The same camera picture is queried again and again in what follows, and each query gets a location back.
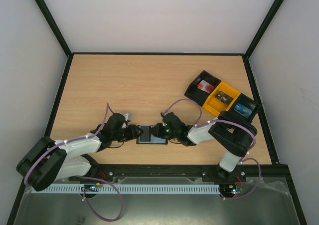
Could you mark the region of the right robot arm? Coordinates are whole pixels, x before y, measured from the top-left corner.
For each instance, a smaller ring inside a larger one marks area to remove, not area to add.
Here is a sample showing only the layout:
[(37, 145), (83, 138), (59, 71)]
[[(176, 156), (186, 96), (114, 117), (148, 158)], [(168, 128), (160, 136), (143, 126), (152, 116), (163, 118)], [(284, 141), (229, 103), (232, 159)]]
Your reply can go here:
[(235, 168), (256, 144), (257, 129), (247, 119), (229, 111), (203, 124), (185, 125), (174, 113), (163, 115), (162, 123), (150, 128), (150, 133), (162, 139), (177, 140), (184, 146), (195, 146), (216, 140), (226, 152), (217, 168), (217, 176), (228, 181), (235, 175)]

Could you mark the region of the black leather card holder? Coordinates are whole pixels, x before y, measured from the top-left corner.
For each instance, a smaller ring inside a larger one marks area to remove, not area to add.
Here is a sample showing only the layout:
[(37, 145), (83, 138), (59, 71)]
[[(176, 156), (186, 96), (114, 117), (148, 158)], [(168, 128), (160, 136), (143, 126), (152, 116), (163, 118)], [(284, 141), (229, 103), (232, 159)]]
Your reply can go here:
[(155, 137), (151, 134), (151, 128), (153, 125), (138, 125), (138, 127), (143, 131), (143, 133), (137, 138), (137, 144), (158, 144), (158, 145), (167, 145), (168, 140)]

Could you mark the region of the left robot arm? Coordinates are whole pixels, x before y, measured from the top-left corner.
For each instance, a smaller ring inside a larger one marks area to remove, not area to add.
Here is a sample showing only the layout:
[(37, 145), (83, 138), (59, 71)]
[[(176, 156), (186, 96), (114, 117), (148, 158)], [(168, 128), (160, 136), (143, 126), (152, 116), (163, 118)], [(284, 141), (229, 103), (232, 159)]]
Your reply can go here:
[(16, 170), (24, 183), (36, 191), (48, 188), (57, 180), (91, 176), (97, 162), (89, 155), (110, 148), (113, 142), (137, 139), (142, 129), (129, 124), (130, 114), (114, 113), (89, 133), (69, 139), (42, 137), (18, 163)]

